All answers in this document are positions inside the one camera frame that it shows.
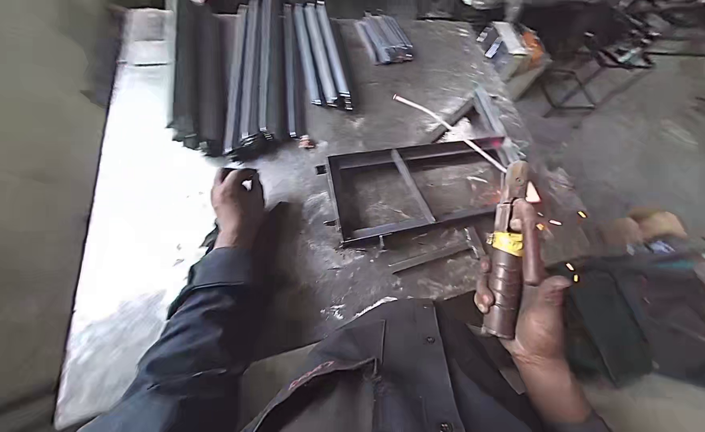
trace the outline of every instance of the left hand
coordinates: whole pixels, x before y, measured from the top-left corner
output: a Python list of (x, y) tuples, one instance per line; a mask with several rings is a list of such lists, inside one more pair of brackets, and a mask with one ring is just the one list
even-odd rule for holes
[[(247, 189), (243, 182), (251, 181)], [(214, 248), (253, 246), (264, 216), (264, 192), (253, 169), (219, 168), (211, 188), (211, 205), (219, 224)]]

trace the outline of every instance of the floor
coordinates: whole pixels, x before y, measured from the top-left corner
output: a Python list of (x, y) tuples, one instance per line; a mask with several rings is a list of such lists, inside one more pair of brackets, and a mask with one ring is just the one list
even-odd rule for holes
[[(636, 206), (671, 211), (705, 237), (705, 58), (655, 57), (656, 69), (585, 113), (544, 118), (539, 88), (516, 103), (550, 166), (563, 166), (591, 217), (608, 221)], [(595, 64), (580, 70), (586, 75)], [(591, 82), (599, 100), (639, 72), (610, 70)], [(573, 82), (554, 83), (552, 93)], [(581, 96), (572, 104), (584, 104)]]

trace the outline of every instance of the steel bar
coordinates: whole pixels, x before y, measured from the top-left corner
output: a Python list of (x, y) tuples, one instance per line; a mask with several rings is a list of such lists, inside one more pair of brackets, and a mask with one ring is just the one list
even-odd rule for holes
[(211, 7), (201, 5), (203, 13), (198, 28), (198, 122), (200, 141), (205, 142), (206, 152), (218, 156), (222, 153), (224, 130), (224, 103), (222, 101), (222, 39), (220, 21)]
[(414, 177), (411, 176), (409, 166), (405, 164), (403, 158), (401, 158), (400, 153), (396, 149), (391, 150), (390, 155), (393, 157), (393, 162), (395, 162), (396, 168), (401, 174), (403, 181), (406, 183), (406, 186), (409, 187), (411, 195), (414, 197), (417, 204), (419, 204), (419, 208), (422, 210), (425, 219), (431, 224), (434, 224), (435, 216), (433, 215), (433, 211), (430, 210), (430, 206), (427, 204), (427, 201), (425, 201), (425, 197), (422, 196), (422, 192), (419, 191), (419, 187), (416, 185), (416, 182), (414, 182)]
[(250, 0), (248, 19), (246, 20), (246, 43), (243, 53), (243, 84), (240, 97), (240, 140), (243, 145), (250, 144), (256, 137), (258, 124), (256, 120), (256, 106), (254, 103), (257, 85), (256, 76), (259, 69), (259, 39), (260, 39), (260, 3), (259, 0)]
[(326, 13), (326, 3), (318, 2), (316, 11), (318, 12), (318, 22), (320, 24), (320, 30), (323, 36), (324, 44), (326, 45), (326, 50), (328, 51), (328, 63), (331, 65), (331, 72), (334, 76), (336, 89), (338, 90), (339, 96), (342, 97), (344, 108), (346, 110), (351, 110), (353, 109), (353, 103), (350, 100), (350, 90), (347, 85), (347, 77), (345, 76), (344, 69), (342, 69), (342, 59), (339, 57), (338, 46), (336, 44), (336, 40), (334, 39), (334, 34), (331, 31), (331, 21), (328, 19), (328, 14)]
[(387, 40), (385, 35), (382, 33), (382, 29), (379, 27), (377, 20), (371, 14), (366, 14), (363, 17), (363, 26), (367, 30), (369, 37), (371, 38), (372, 44), (377, 49), (377, 56), (379, 57), (379, 63), (387, 64), (393, 61), (393, 50), (391, 47), (387, 46)]
[(318, 15), (315, 12), (315, 5), (307, 3), (304, 7), (307, 31), (309, 32), (309, 41), (312, 45), (312, 55), (315, 58), (318, 75), (320, 77), (320, 86), (323, 89), (323, 96), (326, 99), (326, 105), (329, 107), (337, 106), (338, 94), (334, 86), (334, 78), (331, 76), (331, 68), (328, 66), (328, 56), (326, 55), (326, 46), (323, 43), (323, 36), (320, 34), (318, 24)]
[(294, 38), (294, 15), (291, 3), (283, 5), (283, 60), (286, 62), (286, 128), (291, 138), (299, 138), (299, 123), (296, 119), (296, 45)]
[(294, 5), (294, 24), (296, 26), (296, 40), (299, 42), (300, 57), (302, 58), (302, 71), (305, 76), (305, 86), (309, 92), (311, 104), (320, 105), (320, 90), (318, 78), (315, 73), (315, 64), (312, 62), (312, 49), (309, 46), (309, 35), (305, 23), (304, 8), (297, 3)]
[(371, 63), (378, 64), (379, 60), (377, 59), (377, 54), (374, 52), (373, 43), (371, 42), (371, 38), (367, 34), (367, 30), (366, 30), (365, 25), (363, 24), (363, 21), (356, 21), (355, 22), (355, 29), (356, 29), (356, 32), (358, 32), (358, 37), (360, 38), (360, 42), (363, 44), (363, 47), (366, 49), (366, 54), (368, 54), (369, 58), (371, 58)]
[(267, 131), (267, 94), (270, 90), (270, 40), (275, 31), (270, 25), (270, 14), (272, 13), (273, 0), (262, 0), (261, 6), (261, 40), (260, 40), (260, 62), (259, 62), (259, 99), (256, 107), (259, 130), (262, 134)]
[(398, 273), (399, 271), (404, 271), (409, 268), (428, 263), (433, 260), (439, 260), (440, 258), (450, 257), (454, 254), (458, 254), (463, 250), (469, 250), (470, 245), (466, 243), (454, 244), (453, 246), (446, 246), (445, 248), (440, 248), (438, 250), (433, 250), (426, 254), (418, 255), (413, 258), (408, 258), (394, 264), (387, 266), (393, 273)]
[(232, 40), (232, 61), (230, 62), (230, 83), (227, 89), (227, 116), (224, 128), (223, 154), (240, 146), (240, 90), (243, 79), (243, 44), (246, 41), (245, 5), (238, 7), (235, 18), (235, 37)]
[(200, 5), (190, 0), (176, 4), (176, 52), (174, 59), (174, 101), (171, 123), (174, 140), (186, 147), (197, 148), (197, 28)]

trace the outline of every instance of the cloth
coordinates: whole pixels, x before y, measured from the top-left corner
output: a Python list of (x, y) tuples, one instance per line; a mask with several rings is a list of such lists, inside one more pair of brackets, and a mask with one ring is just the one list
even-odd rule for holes
[[(80, 430), (231, 432), (263, 289), (249, 253), (214, 249), (190, 269), (160, 339), (108, 413)], [(338, 329), (243, 430), (606, 431), (598, 417), (545, 427), (482, 345), (431, 300), (383, 304)]]

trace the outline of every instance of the metal workbench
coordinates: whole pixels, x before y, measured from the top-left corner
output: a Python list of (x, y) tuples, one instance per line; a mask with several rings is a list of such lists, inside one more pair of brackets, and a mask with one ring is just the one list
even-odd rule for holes
[[(398, 275), (388, 270), (398, 260), (462, 241), (461, 230), (401, 235), (388, 240), (386, 250), (376, 243), (342, 249), (336, 228), (324, 223), (334, 219), (334, 212), (328, 182), (315, 167), (326, 156), (423, 144), (423, 135), (436, 125), (394, 102), (393, 94), (448, 114), (481, 84), (495, 96), (514, 145), (524, 152), (530, 145), (469, 24), (401, 22), (415, 46), (415, 60), (386, 66), (371, 64), (352, 21), (339, 24), (353, 65), (356, 110), (308, 102), (306, 118), (316, 148), (286, 142), (246, 164), (260, 171), (268, 207), (288, 203), (276, 242), (276, 280), (282, 283), (270, 287), (274, 292), (257, 357), (317, 341), (383, 301), (448, 298), (475, 289), (479, 264), (470, 253)], [(203, 254), (200, 242), (212, 228), (208, 190), (215, 167), (225, 162), (170, 140), (164, 104), (172, 68), (128, 62), (117, 73), (60, 383), (59, 427), (106, 410), (127, 388), (136, 361), (160, 333), (165, 309), (183, 287), (189, 266)], [(468, 126), (459, 124), (460, 130)], [(493, 203), (499, 175), (487, 162), (476, 162), (424, 167), (414, 178), (431, 207), (441, 211)], [(406, 201), (398, 178), (392, 170), (354, 179), (354, 198), (366, 209), (361, 218), (382, 223), (419, 214)], [(488, 232), (491, 222), (481, 221), (479, 232)]]

